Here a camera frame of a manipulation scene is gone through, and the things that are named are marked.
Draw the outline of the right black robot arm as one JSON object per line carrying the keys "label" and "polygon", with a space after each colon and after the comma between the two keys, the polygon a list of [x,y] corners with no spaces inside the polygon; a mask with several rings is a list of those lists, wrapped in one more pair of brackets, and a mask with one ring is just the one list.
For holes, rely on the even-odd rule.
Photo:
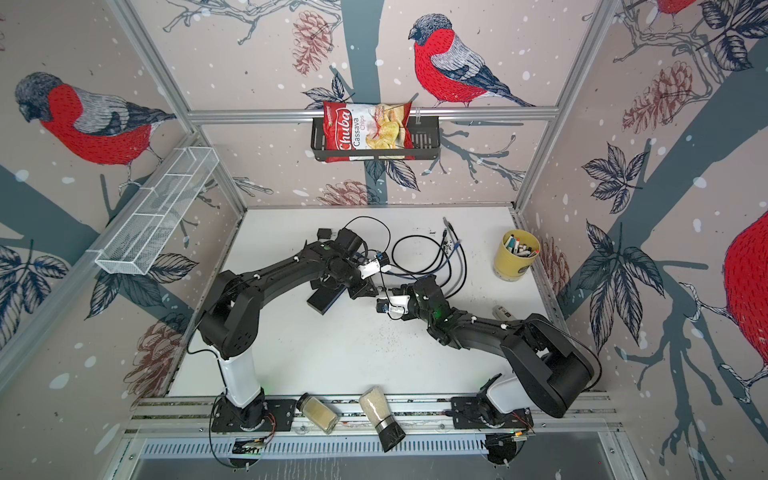
{"label": "right black robot arm", "polygon": [[540,314],[523,320],[478,317],[451,306],[433,275],[395,287],[392,295],[406,298],[401,318],[424,321],[441,345],[505,358],[528,398],[551,417],[563,417],[589,388],[593,364]]}

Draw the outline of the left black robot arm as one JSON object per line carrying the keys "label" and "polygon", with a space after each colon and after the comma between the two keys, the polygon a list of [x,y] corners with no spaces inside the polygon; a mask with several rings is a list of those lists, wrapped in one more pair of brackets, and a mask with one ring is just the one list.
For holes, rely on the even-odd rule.
{"label": "left black robot arm", "polygon": [[371,278],[389,266],[385,254],[370,256],[365,241],[342,228],[334,238],[319,230],[316,241],[267,267],[241,274],[220,272],[203,302],[197,331],[217,358],[226,405],[251,423],[261,421],[265,394],[249,350],[266,305],[308,283],[313,294],[307,303],[325,314],[344,292],[351,299],[376,296]]}

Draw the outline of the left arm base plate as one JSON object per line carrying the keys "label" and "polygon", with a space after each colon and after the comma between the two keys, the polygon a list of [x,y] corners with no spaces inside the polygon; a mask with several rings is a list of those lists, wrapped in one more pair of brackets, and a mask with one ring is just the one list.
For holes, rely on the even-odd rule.
{"label": "left arm base plate", "polygon": [[212,433],[287,432],[296,413],[296,399],[265,397],[238,408],[226,397],[214,403]]}

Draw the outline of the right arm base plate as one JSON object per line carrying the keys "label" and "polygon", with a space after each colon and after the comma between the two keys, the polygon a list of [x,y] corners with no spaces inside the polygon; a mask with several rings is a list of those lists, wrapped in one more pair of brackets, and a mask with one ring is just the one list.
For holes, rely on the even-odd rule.
{"label": "right arm base plate", "polygon": [[519,379],[497,374],[490,378],[473,396],[454,396],[445,412],[457,430],[522,429],[533,430],[529,398]]}

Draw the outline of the black network switch box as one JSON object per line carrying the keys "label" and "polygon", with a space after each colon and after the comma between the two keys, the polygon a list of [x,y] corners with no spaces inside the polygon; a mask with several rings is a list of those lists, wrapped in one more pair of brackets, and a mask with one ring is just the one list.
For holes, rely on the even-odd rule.
{"label": "black network switch box", "polygon": [[344,286],[336,288],[321,286],[309,297],[307,304],[320,315],[325,315],[345,291]]}

